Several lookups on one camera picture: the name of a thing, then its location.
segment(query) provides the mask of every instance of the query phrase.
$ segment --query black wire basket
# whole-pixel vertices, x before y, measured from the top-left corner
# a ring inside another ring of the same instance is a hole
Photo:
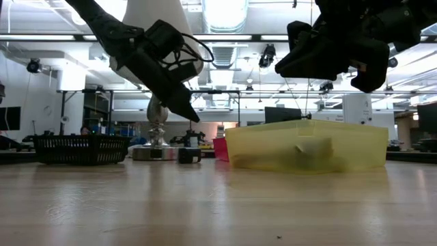
[[[130,138],[107,135],[35,136],[38,161],[44,164],[104,165],[124,161]]]

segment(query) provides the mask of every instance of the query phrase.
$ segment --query fluorescent light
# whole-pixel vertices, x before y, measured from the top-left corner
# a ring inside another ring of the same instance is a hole
[[[248,48],[248,44],[207,44],[211,48]]]
[[[343,101],[338,102],[338,103],[336,103],[336,104],[334,104],[334,105],[332,105],[332,106],[326,106],[326,107],[332,109],[332,108],[334,108],[334,107],[336,107],[336,106],[338,106],[338,105],[340,105],[340,104],[342,104],[342,103],[343,103]]]
[[[219,30],[236,30],[243,25],[248,6],[247,0],[202,1],[206,25]]]
[[[89,41],[97,41],[97,37],[94,35],[85,35],[83,36],[84,40],[89,40]]]
[[[147,109],[114,109],[115,112],[138,112],[147,111]]]
[[[114,93],[131,93],[131,94],[140,94],[144,93],[144,91],[141,90],[115,90]]]
[[[42,40],[42,41],[67,41],[74,40],[73,35],[17,35],[17,34],[2,34],[2,40]]]
[[[251,40],[252,35],[222,35],[222,34],[211,34],[211,35],[194,35],[198,40],[208,41],[208,40]]]
[[[262,35],[261,40],[284,41],[284,40],[288,40],[288,36],[287,35]]]

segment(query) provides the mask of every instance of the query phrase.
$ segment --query desk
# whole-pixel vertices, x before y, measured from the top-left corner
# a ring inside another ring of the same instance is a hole
[[[437,245],[437,166],[295,176],[229,163],[0,166],[3,245]]]

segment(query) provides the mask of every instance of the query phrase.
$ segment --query black monitor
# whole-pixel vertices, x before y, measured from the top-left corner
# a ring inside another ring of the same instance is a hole
[[[21,107],[0,108],[0,131],[19,131],[20,120]]]
[[[266,123],[284,122],[289,120],[301,120],[300,109],[286,109],[280,107],[266,107]]]
[[[418,105],[419,128],[429,133],[437,133],[437,102],[428,105]]]

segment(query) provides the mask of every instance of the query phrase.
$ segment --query translucent plastic container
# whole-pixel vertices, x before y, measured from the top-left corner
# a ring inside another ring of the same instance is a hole
[[[388,138],[387,128],[319,120],[226,130],[233,167],[295,174],[382,167]]]

